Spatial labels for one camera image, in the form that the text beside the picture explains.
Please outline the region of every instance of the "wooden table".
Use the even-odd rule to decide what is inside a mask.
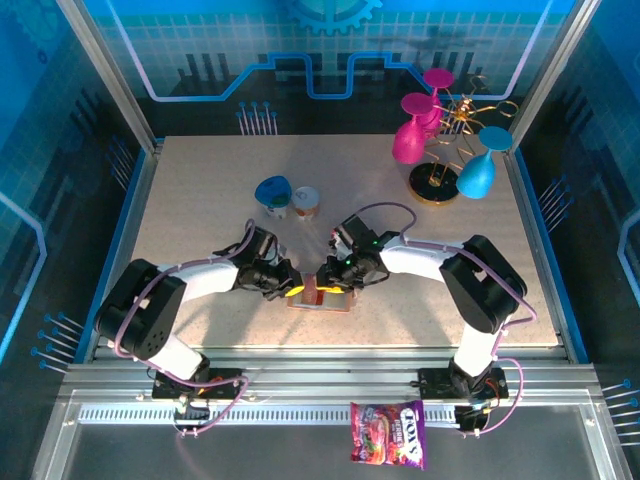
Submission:
[[[248,218],[275,233],[300,271],[315,272],[328,253],[333,227],[359,207],[392,200],[415,209],[408,236],[441,242],[487,236],[528,285],[538,311],[535,324],[514,328],[506,345],[556,345],[557,339],[531,250],[501,155],[491,193],[474,201],[459,195],[447,206],[417,202],[406,186],[411,166],[391,157],[391,135],[260,137],[169,137],[146,206],[134,258],[177,263],[206,257],[239,241]],[[477,139],[476,151],[483,148]],[[453,146],[433,150],[460,163]],[[266,216],[255,187],[284,175],[295,189],[315,187],[320,214],[303,222]],[[370,210],[362,218],[376,232],[397,230],[410,220],[400,209]],[[516,317],[524,315],[519,311]],[[348,314],[293,310],[284,299],[267,302],[258,293],[233,291],[189,302],[174,332],[191,345],[421,345],[450,346],[464,322],[444,284],[394,275],[358,294]]]

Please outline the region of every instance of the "candy bag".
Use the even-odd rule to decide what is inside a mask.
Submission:
[[[373,465],[427,466],[421,400],[395,405],[351,404],[351,460]]]

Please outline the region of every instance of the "glass panel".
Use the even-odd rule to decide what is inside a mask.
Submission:
[[[251,113],[252,101],[258,102],[257,115],[278,114],[279,133],[393,133],[406,121],[400,99],[430,90],[422,74],[431,67],[454,73],[454,96],[470,93],[470,77],[482,75],[475,92],[479,108],[504,99],[520,103],[573,5],[572,0],[86,3],[161,136],[240,134],[239,103]],[[443,100],[449,97],[443,94]],[[510,124],[495,112],[479,119]],[[253,133],[248,124],[246,129]]]
[[[29,478],[139,147],[53,0],[0,2],[0,57],[0,451]]]
[[[591,359],[637,364],[640,13],[628,7],[602,2],[522,152]]]

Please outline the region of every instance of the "vent grille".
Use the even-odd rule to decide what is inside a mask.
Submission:
[[[216,418],[222,408],[213,412]],[[173,405],[82,406],[78,420],[85,424],[167,425],[173,423]],[[453,406],[429,405],[424,409],[427,427],[455,427]],[[181,420],[180,425],[206,423]],[[220,421],[221,425],[349,425],[347,406],[238,405]]]

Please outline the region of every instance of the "table surface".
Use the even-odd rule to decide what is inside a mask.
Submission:
[[[477,138],[471,146],[483,152]],[[275,233],[298,270],[315,272],[325,261],[332,228],[359,207],[379,201],[412,207],[417,224],[408,236],[439,242],[487,236],[528,286],[536,323],[514,328],[505,345],[550,346],[557,337],[500,154],[496,182],[482,200],[459,195],[446,206],[416,201],[406,186],[413,166],[391,157],[392,135],[168,137],[153,180],[134,258],[178,263],[203,258],[238,242],[248,218]],[[461,163],[453,145],[432,149],[442,161]],[[315,187],[320,213],[310,222],[290,211],[270,218],[254,199],[255,187],[284,175],[292,187]],[[406,212],[382,207],[362,214],[376,232],[398,230]],[[514,318],[525,312],[520,309]],[[184,304],[174,333],[198,346],[419,345],[459,342],[464,322],[444,284],[393,275],[358,294],[349,313],[288,308],[255,292],[213,294]]]

